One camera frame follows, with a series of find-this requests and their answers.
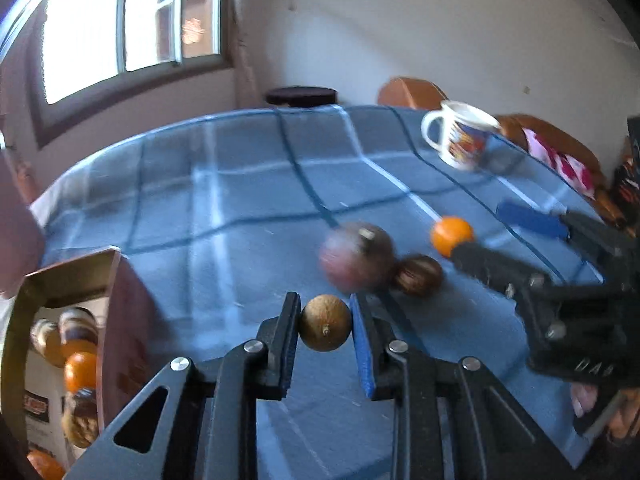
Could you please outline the dark round stool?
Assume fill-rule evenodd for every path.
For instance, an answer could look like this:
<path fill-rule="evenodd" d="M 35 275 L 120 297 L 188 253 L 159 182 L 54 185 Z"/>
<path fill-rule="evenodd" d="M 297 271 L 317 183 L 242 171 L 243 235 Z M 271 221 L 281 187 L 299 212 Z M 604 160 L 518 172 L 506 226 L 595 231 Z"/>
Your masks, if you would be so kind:
<path fill-rule="evenodd" d="M 273 106 L 311 108 L 337 103 L 337 91 L 326 87 L 293 86 L 268 90 L 265 101 Z"/>

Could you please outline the large orange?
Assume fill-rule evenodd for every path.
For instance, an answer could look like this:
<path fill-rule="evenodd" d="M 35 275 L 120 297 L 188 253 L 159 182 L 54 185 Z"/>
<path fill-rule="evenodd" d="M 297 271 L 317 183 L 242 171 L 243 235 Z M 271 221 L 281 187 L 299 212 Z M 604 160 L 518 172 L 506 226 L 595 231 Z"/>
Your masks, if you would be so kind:
<path fill-rule="evenodd" d="M 29 463 L 43 480 L 63 480 L 65 468 L 51 455 L 39 450 L 31 450 L 27 454 Z"/>

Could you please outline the fuzzy rice-topped dark cup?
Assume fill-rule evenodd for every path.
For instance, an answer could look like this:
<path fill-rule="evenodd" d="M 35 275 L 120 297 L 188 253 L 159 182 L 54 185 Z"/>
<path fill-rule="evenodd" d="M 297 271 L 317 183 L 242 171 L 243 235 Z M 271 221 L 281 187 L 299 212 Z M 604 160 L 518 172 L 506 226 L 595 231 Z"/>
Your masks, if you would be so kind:
<path fill-rule="evenodd" d="M 66 393 L 62 416 L 66 440 L 76 448 L 88 448 L 99 435 L 96 390 L 81 388 Z"/>

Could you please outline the printed paper sheet in tin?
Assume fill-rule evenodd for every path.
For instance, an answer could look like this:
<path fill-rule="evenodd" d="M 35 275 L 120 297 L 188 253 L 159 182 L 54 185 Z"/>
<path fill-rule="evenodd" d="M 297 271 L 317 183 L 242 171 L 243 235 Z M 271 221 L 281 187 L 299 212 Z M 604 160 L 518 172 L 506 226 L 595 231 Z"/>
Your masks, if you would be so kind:
<path fill-rule="evenodd" d="M 28 446 L 51 455 L 68 469 L 75 456 L 62 428 L 65 393 L 63 371 L 29 350 L 23 401 Z"/>

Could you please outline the gold metal tin box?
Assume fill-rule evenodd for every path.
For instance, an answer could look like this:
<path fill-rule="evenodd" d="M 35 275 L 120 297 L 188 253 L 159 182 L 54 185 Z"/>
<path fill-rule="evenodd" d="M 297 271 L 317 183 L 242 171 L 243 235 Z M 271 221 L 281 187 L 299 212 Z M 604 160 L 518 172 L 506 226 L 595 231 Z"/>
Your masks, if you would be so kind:
<path fill-rule="evenodd" d="M 29 274 L 1 331 L 1 414 L 70 468 L 148 381 L 154 301 L 116 247 Z"/>

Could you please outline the pink electric kettle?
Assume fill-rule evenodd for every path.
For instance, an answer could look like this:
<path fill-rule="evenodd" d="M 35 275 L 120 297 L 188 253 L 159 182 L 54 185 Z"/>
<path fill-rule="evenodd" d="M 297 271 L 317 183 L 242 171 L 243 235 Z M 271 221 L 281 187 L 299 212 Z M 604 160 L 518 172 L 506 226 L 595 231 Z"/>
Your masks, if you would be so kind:
<path fill-rule="evenodd" d="M 0 289 L 2 298 L 11 298 L 24 277 L 39 268 L 44 237 L 18 188 L 17 174 L 4 143 L 0 170 Z"/>

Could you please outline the purple passion fruit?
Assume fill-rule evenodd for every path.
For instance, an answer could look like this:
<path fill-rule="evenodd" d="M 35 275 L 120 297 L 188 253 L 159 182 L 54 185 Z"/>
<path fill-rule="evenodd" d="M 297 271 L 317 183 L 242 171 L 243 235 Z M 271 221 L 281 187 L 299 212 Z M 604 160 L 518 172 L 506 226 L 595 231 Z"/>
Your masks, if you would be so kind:
<path fill-rule="evenodd" d="M 367 222 L 348 222 L 329 232 L 319 252 L 328 281 L 345 295 L 385 288 L 396 263 L 390 236 Z"/>

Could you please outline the pink curtain right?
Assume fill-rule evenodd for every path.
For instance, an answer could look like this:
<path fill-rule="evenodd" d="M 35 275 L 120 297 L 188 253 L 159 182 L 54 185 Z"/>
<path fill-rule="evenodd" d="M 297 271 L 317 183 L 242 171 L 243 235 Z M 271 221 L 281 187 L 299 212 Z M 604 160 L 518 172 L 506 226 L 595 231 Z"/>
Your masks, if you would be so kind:
<path fill-rule="evenodd" d="M 262 108 L 252 57 L 250 30 L 247 25 L 248 0 L 232 0 L 231 53 L 235 70 L 236 102 L 239 108 Z"/>

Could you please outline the small tangerine in tin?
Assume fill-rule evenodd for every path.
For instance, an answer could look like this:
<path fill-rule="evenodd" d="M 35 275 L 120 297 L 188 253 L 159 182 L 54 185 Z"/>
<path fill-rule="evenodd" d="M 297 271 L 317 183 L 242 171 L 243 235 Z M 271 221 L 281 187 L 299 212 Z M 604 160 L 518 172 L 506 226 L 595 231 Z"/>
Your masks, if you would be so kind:
<path fill-rule="evenodd" d="M 96 367 L 98 358 L 91 352 L 75 352 L 64 365 L 64 384 L 66 391 L 76 393 L 81 389 L 96 388 Z"/>

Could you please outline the tan round longan fruit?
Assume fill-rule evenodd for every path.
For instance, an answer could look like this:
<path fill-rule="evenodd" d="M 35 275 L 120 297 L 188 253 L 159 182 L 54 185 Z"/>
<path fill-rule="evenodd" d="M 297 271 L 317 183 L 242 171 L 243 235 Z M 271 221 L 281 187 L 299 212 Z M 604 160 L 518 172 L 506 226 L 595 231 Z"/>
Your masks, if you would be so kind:
<path fill-rule="evenodd" d="M 315 296 L 300 312 L 297 328 L 299 337 L 311 350 L 334 351 L 352 332 L 352 312 L 337 296 Z"/>

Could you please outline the pink floral cushion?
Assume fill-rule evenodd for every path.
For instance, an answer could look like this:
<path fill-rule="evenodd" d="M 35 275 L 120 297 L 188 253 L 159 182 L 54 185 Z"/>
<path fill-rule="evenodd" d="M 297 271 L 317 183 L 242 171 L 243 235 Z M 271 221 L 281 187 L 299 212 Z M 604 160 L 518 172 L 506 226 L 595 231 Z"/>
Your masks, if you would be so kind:
<path fill-rule="evenodd" d="M 527 151 L 534 159 L 539 160 L 555 171 L 571 188 L 582 196 L 593 198 L 596 187 L 590 170 L 573 156 L 559 152 L 532 129 L 523 130 Z"/>

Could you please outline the blue plaid tablecloth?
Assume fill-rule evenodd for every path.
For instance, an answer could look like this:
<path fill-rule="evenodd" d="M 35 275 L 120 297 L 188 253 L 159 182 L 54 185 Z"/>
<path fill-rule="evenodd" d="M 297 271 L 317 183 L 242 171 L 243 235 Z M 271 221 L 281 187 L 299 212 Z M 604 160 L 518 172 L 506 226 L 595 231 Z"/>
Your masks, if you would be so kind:
<path fill-rule="evenodd" d="M 339 223 L 375 224 L 398 255 L 438 258 L 432 224 L 459 217 L 477 240 L 553 281 L 600 281 L 563 242 L 495 215 L 508 200 L 596 218 L 582 196 L 501 138 L 489 140 L 480 170 L 447 166 L 423 142 L 422 115 L 250 110 L 134 136 L 78 162 L 32 205 L 46 236 L 42 264 L 119 247 L 155 299 L 152 374 L 174 356 L 209 360 L 254 336 L 288 290 L 303 302 L 339 295 L 319 264 Z M 382 295 L 371 307 L 435 358 L 479 358 L 577 467 L 591 442 L 573 429 L 570 387 L 527 368 L 512 302 L 439 260 L 446 281 L 433 297 Z M 350 341 L 330 353 L 301 344 L 286 399 L 258 406 L 261 479 L 388 479 L 393 404 L 366 399 Z"/>

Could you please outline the sliding glass window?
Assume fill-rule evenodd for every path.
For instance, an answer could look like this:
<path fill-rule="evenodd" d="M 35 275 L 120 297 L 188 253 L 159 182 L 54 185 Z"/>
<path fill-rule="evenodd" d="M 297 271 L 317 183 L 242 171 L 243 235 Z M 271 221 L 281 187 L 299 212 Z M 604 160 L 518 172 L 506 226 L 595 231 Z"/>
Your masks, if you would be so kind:
<path fill-rule="evenodd" d="M 164 84 L 231 64 L 230 0 L 43 0 L 27 92 L 38 148 Z"/>

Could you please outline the brown leather sofa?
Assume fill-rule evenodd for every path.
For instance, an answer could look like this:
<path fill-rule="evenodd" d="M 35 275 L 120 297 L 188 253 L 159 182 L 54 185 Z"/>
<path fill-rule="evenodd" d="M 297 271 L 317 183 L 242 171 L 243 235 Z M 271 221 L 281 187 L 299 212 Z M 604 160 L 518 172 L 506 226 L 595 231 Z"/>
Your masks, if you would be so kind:
<path fill-rule="evenodd" d="M 600 217 L 611 226 L 623 229 L 627 221 L 622 211 L 618 208 L 611 196 L 608 195 L 605 176 L 601 170 L 600 162 L 595 154 L 584 144 L 574 139 L 565 131 L 546 122 L 526 114 L 501 115 L 497 117 L 500 125 L 500 133 L 512 143 L 527 151 L 525 128 L 532 129 L 544 138 L 552 148 L 570 155 L 582 162 L 591 172 L 596 192 L 593 198 L 585 197 L 596 208 Z"/>

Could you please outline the small tangerine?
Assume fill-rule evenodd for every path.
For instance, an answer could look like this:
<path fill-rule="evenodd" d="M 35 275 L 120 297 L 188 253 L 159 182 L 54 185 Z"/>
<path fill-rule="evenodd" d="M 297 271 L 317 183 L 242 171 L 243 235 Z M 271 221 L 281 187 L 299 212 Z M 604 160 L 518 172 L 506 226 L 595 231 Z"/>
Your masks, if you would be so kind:
<path fill-rule="evenodd" d="M 475 233 L 469 222 L 459 217 L 442 217 L 430 232 L 431 243 L 439 255 L 449 258 L 458 245 L 474 242 Z"/>
<path fill-rule="evenodd" d="M 76 393 L 81 389 L 96 388 L 96 367 L 98 358 L 91 352 L 75 352 L 64 365 L 64 384 L 66 391 Z"/>

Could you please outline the white cartoon printed mug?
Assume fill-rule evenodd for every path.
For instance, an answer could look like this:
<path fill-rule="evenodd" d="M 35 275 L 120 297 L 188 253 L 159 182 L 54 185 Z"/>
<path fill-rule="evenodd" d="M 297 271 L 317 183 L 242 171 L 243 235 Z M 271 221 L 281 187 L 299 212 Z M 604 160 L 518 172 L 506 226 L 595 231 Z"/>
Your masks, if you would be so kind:
<path fill-rule="evenodd" d="M 498 120 L 470 104 L 442 101 L 421 122 L 423 140 L 443 162 L 459 170 L 480 166 L 488 139 L 500 129 Z"/>

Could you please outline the dark brown round fruit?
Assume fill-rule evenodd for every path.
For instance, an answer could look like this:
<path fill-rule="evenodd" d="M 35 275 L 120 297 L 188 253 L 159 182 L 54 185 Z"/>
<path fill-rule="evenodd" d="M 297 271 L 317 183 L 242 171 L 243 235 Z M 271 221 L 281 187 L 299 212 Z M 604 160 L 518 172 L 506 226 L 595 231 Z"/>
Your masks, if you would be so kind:
<path fill-rule="evenodd" d="M 427 255 L 411 255 L 398 261 L 394 287 L 407 296 L 427 297 L 444 281 L 444 271 L 437 260 Z"/>

